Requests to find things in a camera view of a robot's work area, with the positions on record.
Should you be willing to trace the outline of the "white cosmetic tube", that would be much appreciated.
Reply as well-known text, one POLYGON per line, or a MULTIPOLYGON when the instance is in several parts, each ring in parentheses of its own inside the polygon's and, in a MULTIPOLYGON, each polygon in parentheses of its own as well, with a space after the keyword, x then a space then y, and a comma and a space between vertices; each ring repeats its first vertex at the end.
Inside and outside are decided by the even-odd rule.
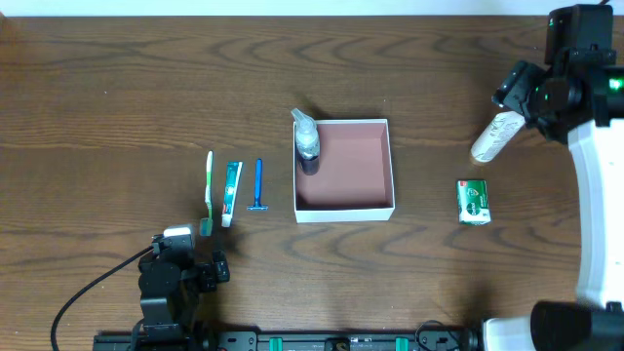
POLYGON ((525 123, 525 117, 514 111, 496 114, 472 145, 471 160, 476 164, 491 162, 525 123))

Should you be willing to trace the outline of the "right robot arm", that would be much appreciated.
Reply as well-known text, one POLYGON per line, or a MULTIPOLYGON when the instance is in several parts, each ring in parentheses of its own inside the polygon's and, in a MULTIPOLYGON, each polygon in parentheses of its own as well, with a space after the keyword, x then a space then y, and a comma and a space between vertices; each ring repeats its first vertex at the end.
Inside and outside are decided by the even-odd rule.
POLYGON ((606 1, 552 11, 546 66, 518 61, 492 97, 571 153, 581 260, 575 301, 539 301, 525 317, 484 321, 485 350, 623 347, 623 69, 612 33, 606 1))

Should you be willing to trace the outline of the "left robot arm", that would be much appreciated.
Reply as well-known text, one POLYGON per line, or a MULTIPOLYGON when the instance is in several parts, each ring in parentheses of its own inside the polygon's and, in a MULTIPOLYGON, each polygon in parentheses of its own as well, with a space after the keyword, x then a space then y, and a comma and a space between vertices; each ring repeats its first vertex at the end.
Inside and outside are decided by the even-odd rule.
POLYGON ((142 318, 127 334, 101 333, 93 348, 128 350, 216 350, 215 334, 197 320, 200 297, 230 280, 225 251, 208 262, 195 260, 193 236, 158 235, 138 263, 142 318))

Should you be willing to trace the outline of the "blue disposable razor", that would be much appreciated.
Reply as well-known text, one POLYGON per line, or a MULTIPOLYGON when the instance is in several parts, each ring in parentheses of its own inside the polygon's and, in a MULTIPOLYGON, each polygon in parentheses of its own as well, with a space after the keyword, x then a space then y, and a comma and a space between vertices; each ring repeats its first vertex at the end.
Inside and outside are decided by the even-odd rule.
POLYGON ((267 211, 268 207, 261 202, 263 162, 258 158, 255 162, 253 204, 247 206, 248 211, 267 211))

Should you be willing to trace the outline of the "green soap packet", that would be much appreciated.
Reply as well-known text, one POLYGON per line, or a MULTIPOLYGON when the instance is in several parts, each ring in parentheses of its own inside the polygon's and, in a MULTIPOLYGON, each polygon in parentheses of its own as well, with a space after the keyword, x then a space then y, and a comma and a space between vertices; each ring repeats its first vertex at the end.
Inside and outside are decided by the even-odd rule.
POLYGON ((456 183, 458 220, 460 224, 484 225, 491 222, 487 182, 461 179, 456 183))

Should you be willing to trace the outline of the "green white toothbrush with cap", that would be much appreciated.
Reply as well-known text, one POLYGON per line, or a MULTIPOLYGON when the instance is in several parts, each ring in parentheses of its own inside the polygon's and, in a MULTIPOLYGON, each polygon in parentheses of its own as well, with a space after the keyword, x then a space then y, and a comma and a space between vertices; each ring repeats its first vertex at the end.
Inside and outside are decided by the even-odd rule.
POLYGON ((212 170, 213 170, 214 153, 210 150, 206 161, 206 187, 205 187, 205 204, 207 207, 207 216, 200 221, 200 235, 202 237, 210 237, 214 226, 213 204, 212 204, 212 170))

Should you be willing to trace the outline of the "Colgate toothpaste tube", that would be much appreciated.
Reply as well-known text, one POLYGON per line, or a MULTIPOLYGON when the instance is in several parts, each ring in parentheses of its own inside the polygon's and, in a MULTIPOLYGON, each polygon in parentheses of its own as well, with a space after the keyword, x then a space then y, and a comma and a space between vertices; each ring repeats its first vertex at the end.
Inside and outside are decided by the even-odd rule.
POLYGON ((227 163, 221 215, 221 226, 224 228, 228 228, 232 222, 242 169, 243 163, 241 161, 227 163))

